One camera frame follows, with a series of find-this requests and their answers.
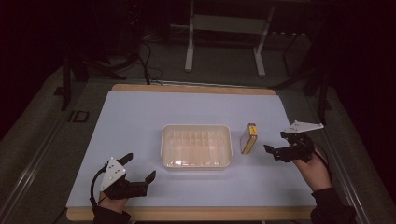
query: table leg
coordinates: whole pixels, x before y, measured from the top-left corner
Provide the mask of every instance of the table leg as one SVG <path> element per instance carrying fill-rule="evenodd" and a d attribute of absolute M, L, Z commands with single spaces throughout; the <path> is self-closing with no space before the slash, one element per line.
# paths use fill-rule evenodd
<path fill-rule="evenodd" d="M 265 37 L 267 37 L 268 29 L 270 28 L 271 19 L 274 15 L 275 7 L 271 7 L 270 12 L 268 13 L 267 20 L 265 21 L 264 26 L 262 27 L 262 34 L 260 43 L 257 47 L 253 49 L 254 58 L 256 60 L 257 72 L 259 77 L 265 76 L 264 65 L 262 64 L 262 46 L 264 45 Z"/>
<path fill-rule="evenodd" d="M 190 25 L 189 25 L 189 46 L 187 48 L 186 65 L 184 70 L 186 72 L 192 71 L 192 59 L 194 56 L 194 1 L 190 0 Z"/>
<path fill-rule="evenodd" d="M 320 95 L 318 103 L 318 116 L 320 122 L 326 124 L 326 108 L 327 108 L 327 89 L 329 87 L 329 74 L 325 73 L 321 80 Z"/>
<path fill-rule="evenodd" d="M 71 99 L 71 81 L 70 81 L 70 65 L 69 65 L 69 55 L 66 53 L 64 55 L 64 67 L 63 67 L 63 104 L 62 111 L 65 111 L 70 103 Z"/>

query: clear plastic container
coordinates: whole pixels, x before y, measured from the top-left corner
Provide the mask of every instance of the clear plastic container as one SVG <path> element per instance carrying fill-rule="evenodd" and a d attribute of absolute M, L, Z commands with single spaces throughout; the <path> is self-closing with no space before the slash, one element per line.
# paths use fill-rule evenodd
<path fill-rule="evenodd" d="M 167 170 L 222 170 L 232 156 L 230 129 L 225 125 L 163 127 L 161 157 Z"/>

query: metal frame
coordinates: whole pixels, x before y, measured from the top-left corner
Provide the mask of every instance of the metal frame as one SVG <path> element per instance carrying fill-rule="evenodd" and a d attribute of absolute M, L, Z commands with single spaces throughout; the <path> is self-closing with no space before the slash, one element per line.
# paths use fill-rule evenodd
<path fill-rule="evenodd" d="M 262 63 L 262 46 L 265 38 L 267 37 L 274 11 L 275 7 L 272 6 L 266 20 L 198 15 L 194 14 L 194 0 L 190 0 L 189 45 L 187 47 L 186 64 L 184 67 L 185 71 L 192 71 L 192 61 L 194 56 L 194 30 L 212 30 L 261 35 L 259 44 L 253 48 L 253 54 L 256 61 L 258 75 L 259 77 L 264 77 L 265 70 Z"/>

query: white table leg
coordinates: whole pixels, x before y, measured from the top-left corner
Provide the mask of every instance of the white table leg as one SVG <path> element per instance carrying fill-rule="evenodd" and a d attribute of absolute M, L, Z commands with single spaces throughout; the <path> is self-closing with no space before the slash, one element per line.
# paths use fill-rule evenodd
<path fill-rule="evenodd" d="M 184 70 L 186 72 L 192 71 L 192 60 L 194 57 L 194 1 L 190 0 L 190 25 L 189 25 L 189 46 L 187 47 L 186 65 Z"/>
<path fill-rule="evenodd" d="M 260 43 L 257 47 L 253 49 L 254 58 L 256 60 L 257 72 L 259 77 L 265 76 L 264 65 L 262 64 L 262 46 L 264 45 L 265 37 L 268 35 L 268 29 L 270 28 L 271 19 L 274 15 L 275 7 L 271 7 L 270 12 L 268 13 L 267 20 L 262 27 L 262 34 Z"/>

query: wooden table edge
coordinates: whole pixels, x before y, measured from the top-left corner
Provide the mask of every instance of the wooden table edge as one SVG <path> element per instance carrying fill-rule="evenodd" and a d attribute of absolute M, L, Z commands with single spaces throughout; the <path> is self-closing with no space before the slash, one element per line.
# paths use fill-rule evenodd
<path fill-rule="evenodd" d="M 239 88 L 239 87 L 204 87 L 177 85 L 135 85 L 116 84 L 113 91 L 161 91 L 161 92 L 191 92 L 191 93 L 219 93 L 219 94 L 248 94 L 248 95 L 276 95 L 269 89 Z"/>
<path fill-rule="evenodd" d="M 295 207 L 125 207 L 133 221 L 253 221 L 310 219 L 313 206 Z M 93 220 L 91 207 L 71 207 L 72 221 Z"/>

